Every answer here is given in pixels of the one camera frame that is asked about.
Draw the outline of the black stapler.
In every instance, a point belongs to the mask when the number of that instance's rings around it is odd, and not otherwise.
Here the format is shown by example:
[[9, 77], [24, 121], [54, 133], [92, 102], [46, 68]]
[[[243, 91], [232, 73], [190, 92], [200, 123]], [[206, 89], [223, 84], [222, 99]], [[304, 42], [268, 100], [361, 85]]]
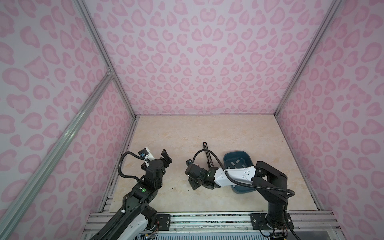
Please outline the black stapler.
[[211, 157], [211, 154], [209, 152], [207, 152], [207, 150], [209, 149], [208, 148], [208, 144], [207, 142], [203, 142], [203, 149], [206, 150], [205, 151], [205, 154], [207, 156], [207, 164], [208, 164], [208, 168], [212, 168], [214, 167], [214, 164], [213, 164], [213, 160], [212, 160], [212, 157]]

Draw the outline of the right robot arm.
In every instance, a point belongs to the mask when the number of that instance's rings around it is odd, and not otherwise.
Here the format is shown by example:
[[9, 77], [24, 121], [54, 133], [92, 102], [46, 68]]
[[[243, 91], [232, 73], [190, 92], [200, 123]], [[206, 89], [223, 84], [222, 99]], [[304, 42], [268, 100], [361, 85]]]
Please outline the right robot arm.
[[242, 169], [218, 167], [203, 169], [187, 160], [186, 175], [193, 190], [200, 186], [213, 190], [226, 186], [251, 188], [268, 202], [266, 214], [251, 214], [253, 229], [268, 231], [272, 239], [282, 239], [294, 229], [287, 213], [288, 199], [295, 195], [288, 189], [288, 177], [271, 165], [259, 161], [255, 166]]

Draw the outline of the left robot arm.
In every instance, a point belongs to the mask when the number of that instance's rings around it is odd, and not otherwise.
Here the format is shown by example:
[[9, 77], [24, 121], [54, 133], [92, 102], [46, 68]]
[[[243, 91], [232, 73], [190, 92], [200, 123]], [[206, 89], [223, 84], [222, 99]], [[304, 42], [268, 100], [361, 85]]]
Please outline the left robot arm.
[[[141, 178], [122, 172], [123, 161], [127, 155], [143, 161], [142, 170], [145, 174]], [[149, 204], [163, 186], [163, 176], [171, 163], [172, 159], [166, 150], [162, 151], [158, 159], [153, 157], [148, 148], [142, 149], [137, 155], [132, 152], [123, 153], [118, 164], [119, 176], [134, 179], [137, 183], [123, 196], [122, 206], [116, 214], [91, 239], [134, 240], [145, 230], [155, 230], [157, 211]]]

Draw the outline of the teal plastic tray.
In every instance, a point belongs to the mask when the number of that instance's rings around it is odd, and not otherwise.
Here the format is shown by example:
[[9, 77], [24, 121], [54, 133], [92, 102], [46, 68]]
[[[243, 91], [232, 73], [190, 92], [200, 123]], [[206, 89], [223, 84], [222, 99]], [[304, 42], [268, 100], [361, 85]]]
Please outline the teal plastic tray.
[[[253, 161], [251, 160], [250, 156], [244, 152], [244, 151], [234, 151], [225, 154], [224, 156], [224, 166], [226, 169], [241, 169], [243, 168], [242, 165], [245, 165], [247, 167], [252, 167], [254, 165]], [[247, 194], [256, 191], [256, 189], [247, 188], [243, 186], [232, 186], [232, 190], [236, 194]]]

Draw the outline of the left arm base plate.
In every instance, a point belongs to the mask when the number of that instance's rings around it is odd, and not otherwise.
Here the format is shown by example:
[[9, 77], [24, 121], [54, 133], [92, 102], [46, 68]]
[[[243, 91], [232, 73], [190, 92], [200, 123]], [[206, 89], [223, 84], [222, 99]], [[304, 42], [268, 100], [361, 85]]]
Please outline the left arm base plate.
[[149, 230], [154, 231], [169, 231], [170, 230], [170, 224], [171, 224], [171, 215], [169, 214], [159, 214], [155, 215], [150, 221], [150, 228]]

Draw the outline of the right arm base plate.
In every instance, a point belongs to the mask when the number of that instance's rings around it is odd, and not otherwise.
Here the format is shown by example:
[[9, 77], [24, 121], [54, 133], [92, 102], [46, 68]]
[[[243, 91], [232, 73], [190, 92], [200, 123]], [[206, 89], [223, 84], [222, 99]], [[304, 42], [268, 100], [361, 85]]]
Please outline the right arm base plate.
[[281, 222], [273, 222], [267, 220], [267, 213], [253, 213], [250, 214], [251, 218], [251, 224], [253, 227], [253, 230], [266, 230], [266, 231], [272, 231], [272, 230], [289, 230], [290, 228], [294, 229], [293, 220], [291, 219], [290, 214], [287, 213], [287, 221], [283, 217], [283, 220]]

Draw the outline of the aluminium front rail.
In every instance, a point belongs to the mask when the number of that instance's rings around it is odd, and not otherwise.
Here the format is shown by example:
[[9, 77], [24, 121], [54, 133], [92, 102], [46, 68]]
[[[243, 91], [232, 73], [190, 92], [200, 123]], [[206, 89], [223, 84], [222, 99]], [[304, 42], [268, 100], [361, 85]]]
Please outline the aluminium front rail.
[[[268, 231], [255, 231], [250, 214], [266, 212], [190, 212], [171, 215], [169, 231], [145, 231], [134, 240], [276, 240]], [[294, 229], [282, 240], [343, 240], [330, 211], [290, 211]]]

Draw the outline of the aluminium diagonal frame bar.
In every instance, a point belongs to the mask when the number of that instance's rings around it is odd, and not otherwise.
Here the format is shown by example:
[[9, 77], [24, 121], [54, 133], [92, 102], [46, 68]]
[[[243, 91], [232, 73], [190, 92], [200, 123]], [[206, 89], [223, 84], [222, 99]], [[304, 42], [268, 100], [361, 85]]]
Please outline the aluminium diagonal frame bar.
[[50, 152], [43, 159], [35, 173], [27, 181], [17, 198], [12, 202], [1, 220], [1, 239], [7, 240], [33, 203], [45, 182], [63, 157], [64, 153], [74, 140], [75, 136], [87, 120], [88, 116], [98, 103], [104, 91], [114, 79], [114, 73], [107, 73], [98, 84], [76, 116], [69, 123], [58, 141], [51, 148]]

